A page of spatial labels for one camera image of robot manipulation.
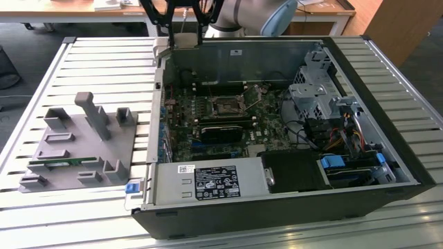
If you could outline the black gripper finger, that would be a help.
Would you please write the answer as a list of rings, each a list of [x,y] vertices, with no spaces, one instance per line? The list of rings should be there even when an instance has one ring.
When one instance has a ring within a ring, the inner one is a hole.
[[[165,11],[160,13],[155,4],[151,0],[140,0],[140,5],[148,16],[149,22],[156,27],[163,27],[168,31],[168,45],[175,46],[173,29],[172,29],[172,18],[175,13],[173,1],[165,2]]]
[[[201,11],[199,1],[192,2],[192,10],[197,21],[197,44],[203,43],[203,28],[213,24],[217,20],[224,0],[212,1],[212,6],[207,13]]]

